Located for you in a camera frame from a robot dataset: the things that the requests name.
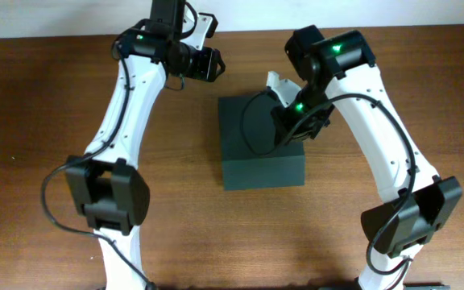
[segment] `green indicator light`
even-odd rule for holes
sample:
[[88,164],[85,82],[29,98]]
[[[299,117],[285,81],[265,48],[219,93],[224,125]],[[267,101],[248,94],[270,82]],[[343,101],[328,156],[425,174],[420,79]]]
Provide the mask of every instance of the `green indicator light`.
[[296,109],[297,111],[300,111],[300,112],[301,112],[301,111],[304,109],[304,104],[302,104],[302,103],[297,104],[297,105],[295,106],[295,109]]
[[334,46],[332,47],[332,50],[334,50],[334,52],[336,52],[336,53],[339,53],[339,52],[342,50],[341,44],[334,45]]

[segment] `table surface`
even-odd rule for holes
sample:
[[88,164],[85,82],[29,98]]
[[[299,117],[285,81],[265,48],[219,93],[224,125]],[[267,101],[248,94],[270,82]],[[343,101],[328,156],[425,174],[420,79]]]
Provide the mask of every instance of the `table surface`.
[[[417,146],[464,191],[464,26],[361,31]],[[226,74],[213,84],[187,81],[185,91],[158,97],[139,165],[151,189],[141,229],[143,266],[157,284],[323,285],[352,280],[364,268],[360,214],[381,201],[338,112],[304,144],[305,186],[223,190],[218,98],[263,89],[270,70],[296,80],[284,54],[291,34],[216,34],[207,44],[222,51]],[[67,155],[83,153],[96,133],[117,75],[113,38],[0,39],[0,289],[105,284],[97,241],[53,227],[40,208],[39,185]],[[48,200],[62,222],[86,229],[64,178],[51,183]],[[464,196],[407,281],[464,289]]]

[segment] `white backdrop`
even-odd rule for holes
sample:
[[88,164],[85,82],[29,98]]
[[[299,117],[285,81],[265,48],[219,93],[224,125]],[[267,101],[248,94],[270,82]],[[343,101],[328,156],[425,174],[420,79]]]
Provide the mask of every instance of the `white backdrop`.
[[[189,0],[219,31],[464,23],[464,0]],[[0,0],[0,37],[117,34],[151,0]]]

